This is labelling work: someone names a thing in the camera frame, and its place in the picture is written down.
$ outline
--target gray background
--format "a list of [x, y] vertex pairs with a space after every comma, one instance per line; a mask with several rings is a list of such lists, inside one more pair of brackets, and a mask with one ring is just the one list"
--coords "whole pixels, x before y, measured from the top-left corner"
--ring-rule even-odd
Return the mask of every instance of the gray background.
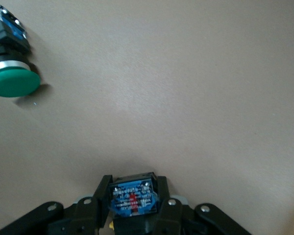
[[0, 97], [0, 228], [154, 171], [254, 235], [294, 234], [294, 0], [0, 4], [44, 83]]

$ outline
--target silver metal ring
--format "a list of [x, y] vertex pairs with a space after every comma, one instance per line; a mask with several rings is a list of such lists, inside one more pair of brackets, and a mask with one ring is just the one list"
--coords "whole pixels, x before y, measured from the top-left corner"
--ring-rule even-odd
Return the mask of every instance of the silver metal ring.
[[26, 70], [30, 70], [30, 67], [21, 61], [17, 61], [17, 60], [0, 61], [0, 70], [7, 68], [7, 67], [21, 67]]

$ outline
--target green button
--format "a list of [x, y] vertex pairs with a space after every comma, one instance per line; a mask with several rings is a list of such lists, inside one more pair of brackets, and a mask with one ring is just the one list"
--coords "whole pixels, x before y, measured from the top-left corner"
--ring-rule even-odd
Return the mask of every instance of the green button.
[[34, 92], [40, 85], [38, 74], [19, 67], [0, 70], [0, 96], [20, 97]]

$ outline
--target bolt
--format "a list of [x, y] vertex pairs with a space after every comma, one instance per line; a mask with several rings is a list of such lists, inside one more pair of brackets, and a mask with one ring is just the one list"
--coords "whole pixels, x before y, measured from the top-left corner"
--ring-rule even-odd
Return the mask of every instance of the bolt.
[[56, 208], [57, 208], [57, 204], [54, 204], [54, 205], [48, 207], [48, 211], [49, 211], [49, 212], [50, 212], [50, 211], [53, 211], [53, 210], [56, 209]]
[[175, 201], [174, 199], [170, 199], [170, 200], [168, 201], [168, 204], [169, 204], [170, 206], [175, 206], [175, 205], [176, 205], [176, 201]]
[[210, 208], [208, 206], [201, 206], [200, 209], [202, 212], [209, 212], [210, 211]]
[[88, 199], [85, 199], [84, 200], [84, 204], [85, 205], [87, 205], [87, 204], [89, 204], [89, 203], [91, 203], [92, 202], [92, 199], [91, 198], [88, 198]]

